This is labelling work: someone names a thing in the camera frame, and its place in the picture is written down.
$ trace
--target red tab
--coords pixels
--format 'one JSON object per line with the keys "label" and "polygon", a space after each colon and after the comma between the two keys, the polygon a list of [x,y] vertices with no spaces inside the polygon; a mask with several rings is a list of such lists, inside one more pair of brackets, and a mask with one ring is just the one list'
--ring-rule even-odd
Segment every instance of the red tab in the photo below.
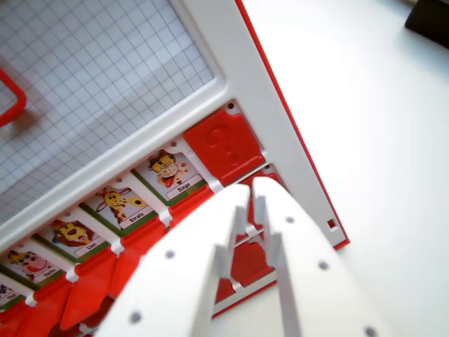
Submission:
{"label": "red tab", "polygon": [[248,234],[237,234],[236,235],[236,243],[239,243],[240,241],[246,239],[248,237]]}
{"label": "red tab", "polygon": [[[242,180],[240,183],[244,184],[244,185],[248,185],[249,187],[252,187],[253,186],[253,180],[254,180],[255,177],[269,177],[271,179],[274,179],[278,183],[281,183],[279,181],[279,177],[275,173],[265,174],[262,171],[257,171],[253,175],[247,177],[245,180]],[[254,208],[253,207],[254,207],[253,193],[251,193],[250,202],[248,204],[248,222],[252,223],[254,225],[254,227],[256,227],[256,229],[261,230],[263,228],[263,226],[262,225],[257,225],[254,222]]]}
{"label": "red tab", "polygon": [[173,220],[170,222],[170,229],[183,221],[191,212],[212,196],[213,192],[208,185],[205,185],[195,191],[195,193],[178,202],[176,205],[171,206],[169,209]]}
{"label": "red tab", "polygon": [[105,318],[106,314],[109,312],[109,309],[114,304],[114,299],[109,296],[102,301],[100,309],[90,316],[89,318],[83,320],[83,324],[85,324],[88,328],[95,328],[97,325],[101,323],[103,318]]}
{"label": "red tab", "polygon": [[153,218],[122,238],[121,243],[125,250],[120,253],[117,267],[112,278],[110,294],[117,297],[134,270],[139,264],[140,256],[158,242],[166,233],[166,228],[159,218]]}
{"label": "red tab", "polygon": [[22,323],[22,320],[28,314],[30,307],[25,304],[25,299],[17,303],[7,311],[0,313],[0,336],[14,337]]}
{"label": "red tab", "polygon": [[231,281],[228,279],[220,279],[218,284],[217,298],[215,303],[224,300],[226,297],[230,297],[232,294],[236,293],[234,288],[232,288]]}
{"label": "red tab", "polygon": [[242,286],[248,286],[272,271],[274,268],[267,265],[265,252],[257,242],[244,242],[236,247],[231,276]]}
{"label": "red tab", "polygon": [[26,322],[18,329],[18,336],[46,337],[51,329],[59,323],[69,298],[72,283],[65,279],[65,274],[33,295],[37,304],[28,309]]}
{"label": "red tab", "polygon": [[242,115],[219,110],[184,132],[184,139],[226,186],[265,162]]}
{"label": "red tab", "polygon": [[109,247],[75,267],[79,279],[70,291],[62,316],[62,330],[72,328],[100,309],[102,301],[109,295],[116,262],[117,256]]}

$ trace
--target red border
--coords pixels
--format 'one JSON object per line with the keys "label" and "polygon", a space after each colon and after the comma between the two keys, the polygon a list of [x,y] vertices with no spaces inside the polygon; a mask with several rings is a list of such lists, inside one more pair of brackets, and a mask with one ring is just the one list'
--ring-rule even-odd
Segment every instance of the red border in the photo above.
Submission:
{"label": "red border", "polygon": [[260,57],[261,57],[261,59],[262,59],[264,65],[265,65],[265,67],[267,68],[269,77],[272,79],[274,88],[276,89],[276,91],[277,91],[277,93],[278,93],[278,95],[279,95],[279,98],[281,99],[282,105],[283,105],[284,109],[285,109],[286,112],[287,112],[288,118],[290,118],[290,121],[291,121],[291,123],[292,123],[292,125],[293,125],[293,128],[295,128],[296,134],[297,134],[298,138],[300,139],[300,142],[301,142],[302,147],[304,148],[304,151],[306,152],[307,158],[309,158],[311,167],[314,169],[314,172],[315,172],[315,174],[316,174],[316,177],[318,178],[318,181],[320,182],[321,188],[323,189],[324,194],[326,195],[326,198],[327,198],[328,201],[329,201],[330,207],[332,208],[332,210],[333,210],[335,216],[337,217],[338,222],[340,223],[340,227],[342,228],[344,237],[345,237],[346,239],[345,239],[343,242],[340,242],[339,244],[335,245],[334,248],[335,248],[335,249],[343,248],[344,246],[346,246],[347,244],[350,243],[349,238],[348,238],[348,236],[346,235],[346,232],[344,231],[343,224],[342,224],[342,222],[340,221],[340,218],[338,217],[338,214],[337,214],[337,212],[335,211],[334,206],[332,205],[332,202],[331,202],[331,200],[330,200],[329,194],[328,194],[328,192],[326,191],[326,188],[324,187],[323,181],[321,180],[321,177],[320,177],[320,175],[319,175],[319,173],[318,173],[318,170],[316,169],[315,163],[314,163],[314,161],[312,160],[312,158],[310,157],[309,150],[307,149],[307,146],[306,146],[306,144],[304,143],[304,140],[302,139],[300,130],[297,128],[297,125],[296,125],[296,123],[295,123],[295,119],[293,118],[293,115],[292,115],[292,113],[291,113],[291,111],[290,111],[290,108],[288,107],[288,104],[287,104],[287,102],[286,102],[286,99],[283,97],[283,94],[282,94],[282,91],[281,91],[281,87],[279,86],[278,81],[276,80],[276,77],[274,76],[273,70],[272,70],[272,68],[271,68],[270,65],[269,65],[267,56],[265,55],[265,52],[264,52],[264,50],[263,50],[263,48],[262,48],[262,45],[260,44],[259,38],[257,37],[257,35],[256,35],[256,33],[255,33],[253,24],[252,24],[251,21],[250,21],[250,17],[249,17],[249,15],[248,15],[248,13],[246,12],[246,9],[245,9],[245,6],[244,6],[243,3],[242,3],[242,0],[236,0],[236,5],[237,5],[237,7],[239,7],[241,16],[243,17],[243,20],[244,20],[245,23],[246,23],[246,27],[248,28],[248,30],[249,30],[249,32],[250,32],[250,34],[251,34],[251,37],[253,38],[254,44],[255,44],[257,50],[259,51]]}

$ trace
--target white grid panel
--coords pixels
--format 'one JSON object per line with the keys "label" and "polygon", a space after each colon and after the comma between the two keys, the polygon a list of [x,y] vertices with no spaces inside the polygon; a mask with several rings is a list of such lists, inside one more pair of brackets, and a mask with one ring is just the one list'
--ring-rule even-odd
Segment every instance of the white grid panel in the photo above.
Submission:
{"label": "white grid panel", "polygon": [[0,223],[213,78],[167,0],[2,1],[0,67]]}

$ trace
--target black object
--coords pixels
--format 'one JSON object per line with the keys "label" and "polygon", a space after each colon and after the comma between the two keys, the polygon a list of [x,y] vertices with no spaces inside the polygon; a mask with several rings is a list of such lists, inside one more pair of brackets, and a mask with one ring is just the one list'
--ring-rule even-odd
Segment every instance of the black object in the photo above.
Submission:
{"label": "black object", "polygon": [[449,48],[449,0],[418,0],[406,27]]}

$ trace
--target character card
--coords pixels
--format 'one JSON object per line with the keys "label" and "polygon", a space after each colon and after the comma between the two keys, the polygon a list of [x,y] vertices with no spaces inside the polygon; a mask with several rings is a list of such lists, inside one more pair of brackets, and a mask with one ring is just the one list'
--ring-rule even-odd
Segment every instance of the character card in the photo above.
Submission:
{"label": "character card", "polygon": [[132,170],[166,205],[172,206],[206,184],[183,153],[158,151]]}
{"label": "character card", "polygon": [[79,221],[54,220],[33,238],[73,262],[84,262],[109,246],[101,236]]}
{"label": "character card", "polygon": [[153,208],[130,188],[104,187],[80,207],[121,236],[156,216]]}
{"label": "character card", "polygon": [[0,258],[0,271],[33,289],[36,288],[34,285],[41,288],[63,274],[59,267],[28,250],[23,244],[9,249]]}
{"label": "character card", "polygon": [[0,312],[6,311],[17,302],[20,302],[24,296],[21,296],[18,292],[8,288],[4,284],[0,284]]}

